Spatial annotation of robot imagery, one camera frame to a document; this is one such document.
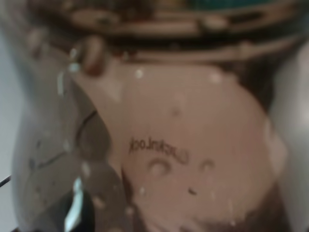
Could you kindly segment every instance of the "clear plastic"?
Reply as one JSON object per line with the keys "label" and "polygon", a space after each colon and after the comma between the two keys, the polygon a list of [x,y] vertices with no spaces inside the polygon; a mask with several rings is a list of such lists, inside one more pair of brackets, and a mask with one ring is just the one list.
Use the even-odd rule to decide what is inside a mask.
{"label": "clear plastic", "polygon": [[2,0],[21,232],[306,232],[306,4]]}

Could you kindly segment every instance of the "water droplet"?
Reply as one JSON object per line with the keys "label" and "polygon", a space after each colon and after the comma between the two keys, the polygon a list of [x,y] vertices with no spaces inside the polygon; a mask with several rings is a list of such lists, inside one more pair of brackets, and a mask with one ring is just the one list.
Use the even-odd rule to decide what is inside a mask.
{"label": "water droplet", "polygon": [[200,165],[200,170],[201,171],[207,171],[207,170],[211,170],[215,167],[214,161],[211,159],[206,159],[204,161],[201,162]]}
{"label": "water droplet", "polygon": [[82,171],[86,178],[89,178],[91,175],[91,169],[87,162],[82,163]]}
{"label": "water droplet", "polygon": [[92,198],[93,204],[96,208],[103,210],[106,208],[106,203],[100,196],[95,196]]}
{"label": "water droplet", "polygon": [[78,54],[78,52],[77,52],[77,49],[76,48],[72,48],[71,50],[70,50],[70,58],[71,59],[76,59],[76,57],[77,57],[77,54]]}
{"label": "water droplet", "polygon": [[223,80],[220,73],[211,74],[209,79],[210,79],[210,82],[213,83],[213,84],[220,84]]}
{"label": "water droplet", "polygon": [[136,78],[141,79],[143,76],[144,76],[144,72],[143,72],[142,69],[136,70],[136,72],[135,72],[135,77]]}
{"label": "water droplet", "polygon": [[149,163],[148,169],[154,176],[164,176],[171,171],[171,166],[164,159],[155,159]]}
{"label": "water droplet", "polygon": [[144,187],[140,188],[140,195],[145,196],[146,195],[146,189]]}
{"label": "water droplet", "polygon": [[135,213],[135,210],[134,210],[133,207],[129,206],[129,207],[126,208],[125,213],[128,217],[132,217]]}
{"label": "water droplet", "polygon": [[72,63],[68,66],[68,71],[71,73],[77,73],[81,70],[81,66],[79,63]]}

